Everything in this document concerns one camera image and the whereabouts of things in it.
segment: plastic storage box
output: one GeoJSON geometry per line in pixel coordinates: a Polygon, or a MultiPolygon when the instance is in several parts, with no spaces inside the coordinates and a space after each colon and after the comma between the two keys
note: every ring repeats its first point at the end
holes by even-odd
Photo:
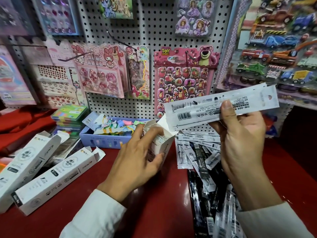
{"type": "MultiPolygon", "coordinates": [[[[113,120],[127,120],[127,121],[140,121],[146,122],[150,119],[131,119],[120,117],[107,117],[113,120]]],[[[89,127],[85,127],[79,134],[81,142],[84,146],[99,147],[99,148],[117,148],[121,149],[121,145],[128,143],[131,136],[116,136],[116,135],[94,135],[93,130],[89,127]]]]}

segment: lotso bear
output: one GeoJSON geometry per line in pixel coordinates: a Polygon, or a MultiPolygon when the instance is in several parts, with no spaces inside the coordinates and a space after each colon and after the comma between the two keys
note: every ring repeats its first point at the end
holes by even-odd
{"type": "Polygon", "coordinates": [[[201,46],[198,58],[199,66],[212,66],[216,65],[218,60],[213,55],[213,46],[201,46]]]}

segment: lotso bear sticker sheet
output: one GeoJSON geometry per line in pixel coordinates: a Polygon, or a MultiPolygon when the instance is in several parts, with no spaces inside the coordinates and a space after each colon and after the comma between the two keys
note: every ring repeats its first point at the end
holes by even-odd
{"type": "Polygon", "coordinates": [[[118,45],[74,43],[71,47],[78,56],[75,63],[85,92],[124,98],[129,85],[125,54],[118,45]]]}
{"type": "Polygon", "coordinates": [[[164,103],[208,95],[220,53],[212,46],[161,47],[154,52],[155,114],[161,118],[164,103]]]}

